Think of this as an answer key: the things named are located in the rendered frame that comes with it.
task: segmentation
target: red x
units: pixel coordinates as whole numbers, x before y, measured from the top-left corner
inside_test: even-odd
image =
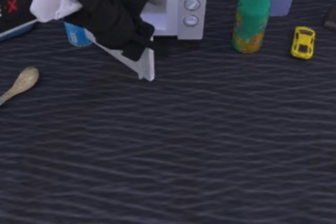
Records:
[[[12,0],[12,1],[7,1],[8,6],[9,6],[9,10],[8,13],[12,13],[14,11],[17,11],[17,6],[16,6],[16,2],[17,0]]]

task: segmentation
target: spoon bowl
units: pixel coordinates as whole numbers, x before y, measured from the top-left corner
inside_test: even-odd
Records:
[[[13,86],[0,97],[0,106],[14,96],[31,89],[37,83],[38,79],[39,72],[36,68],[28,67],[24,69],[14,82]]]

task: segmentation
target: car windshield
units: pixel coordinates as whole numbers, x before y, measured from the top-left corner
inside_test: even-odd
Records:
[[[311,31],[307,31],[307,30],[300,30],[300,33],[305,34],[305,35],[309,35],[309,36],[313,35],[313,33]]]
[[[300,45],[299,46],[299,51],[300,52],[308,52],[308,47],[305,45]]]

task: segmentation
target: toy car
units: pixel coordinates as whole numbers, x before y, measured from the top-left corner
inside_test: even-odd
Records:
[[[291,54],[309,60],[314,54],[315,31],[304,26],[295,28]]]

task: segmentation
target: dark tabletop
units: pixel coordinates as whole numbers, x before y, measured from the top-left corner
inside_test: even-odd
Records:
[[[28,66],[39,84],[0,111],[1,224],[335,224],[333,0],[295,0],[262,50],[236,53],[237,0],[209,0],[201,42],[160,39],[156,80],[62,23],[0,44],[0,90]],[[312,60],[290,56],[295,26]]]

